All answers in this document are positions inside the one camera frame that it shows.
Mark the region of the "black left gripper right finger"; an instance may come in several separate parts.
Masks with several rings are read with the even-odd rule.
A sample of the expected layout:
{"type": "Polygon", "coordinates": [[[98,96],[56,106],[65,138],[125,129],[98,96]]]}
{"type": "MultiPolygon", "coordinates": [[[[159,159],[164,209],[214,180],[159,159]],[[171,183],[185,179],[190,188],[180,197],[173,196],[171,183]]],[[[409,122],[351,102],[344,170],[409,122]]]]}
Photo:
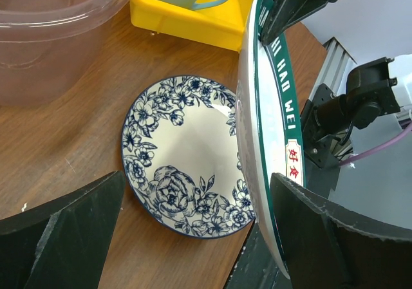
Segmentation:
{"type": "Polygon", "coordinates": [[[293,288],[411,288],[411,230],[350,211],[280,173],[270,189],[293,288]]]}

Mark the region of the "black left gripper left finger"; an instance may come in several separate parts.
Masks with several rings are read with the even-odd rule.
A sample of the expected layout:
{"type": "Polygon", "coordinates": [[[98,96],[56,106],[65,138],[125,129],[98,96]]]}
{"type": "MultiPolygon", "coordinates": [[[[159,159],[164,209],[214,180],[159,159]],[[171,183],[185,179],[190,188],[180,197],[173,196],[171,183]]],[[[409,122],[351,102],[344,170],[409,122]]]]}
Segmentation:
{"type": "Polygon", "coordinates": [[[1,220],[1,288],[97,288],[126,181],[111,172],[1,220]]]}

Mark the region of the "green rimmed lettered plate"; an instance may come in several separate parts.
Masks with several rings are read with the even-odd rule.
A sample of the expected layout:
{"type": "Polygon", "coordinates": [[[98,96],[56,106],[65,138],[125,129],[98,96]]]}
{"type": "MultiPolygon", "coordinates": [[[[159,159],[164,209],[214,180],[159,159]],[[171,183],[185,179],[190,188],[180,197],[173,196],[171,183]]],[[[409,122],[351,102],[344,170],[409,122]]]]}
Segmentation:
{"type": "Polygon", "coordinates": [[[253,0],[239,56],[236,137],[241,170],[256,223],[285,277],[270,178],[280,173],[304,187],[303,138],[299,102],[285,35],[269,45],[260,36],[273,0],[253,0]]]}

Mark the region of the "blue patterned bottom plate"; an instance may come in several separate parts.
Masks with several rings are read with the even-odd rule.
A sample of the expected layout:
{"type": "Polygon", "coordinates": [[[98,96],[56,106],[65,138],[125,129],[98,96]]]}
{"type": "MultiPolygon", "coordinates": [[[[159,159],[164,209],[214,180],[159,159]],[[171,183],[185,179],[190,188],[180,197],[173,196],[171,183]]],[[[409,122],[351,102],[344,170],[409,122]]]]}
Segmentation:
{"type": "Polygon", "coordinates": [[[216,239],[254,221],[234,104],[234,92],[219,82],[178,75],[143,90],[126,114],[127,180],[144,209],[174,232],[216,239]]]}

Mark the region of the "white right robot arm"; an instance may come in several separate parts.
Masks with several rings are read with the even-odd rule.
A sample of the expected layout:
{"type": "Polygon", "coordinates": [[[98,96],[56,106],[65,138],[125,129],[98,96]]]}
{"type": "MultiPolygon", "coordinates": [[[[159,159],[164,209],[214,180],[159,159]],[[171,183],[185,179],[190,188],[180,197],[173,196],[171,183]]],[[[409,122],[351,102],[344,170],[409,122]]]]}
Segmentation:
{"type": "MultiPolygon", "coordinates": [[[[273,44],[287,28],[302,21],[337,0],[272,0],[273,5],[265,19],[260,41],[273,44]]],[[[350,71],[345,94],[314,105],[303,122],[304,144],[314,144],[335,136],[345,129],[364,129],[377,117],[398,113],[411,103],[401,90],[407,86],[410,75],[402,74],[399,64],[411,57],[383,57],[360,65],[350,71]]]]}

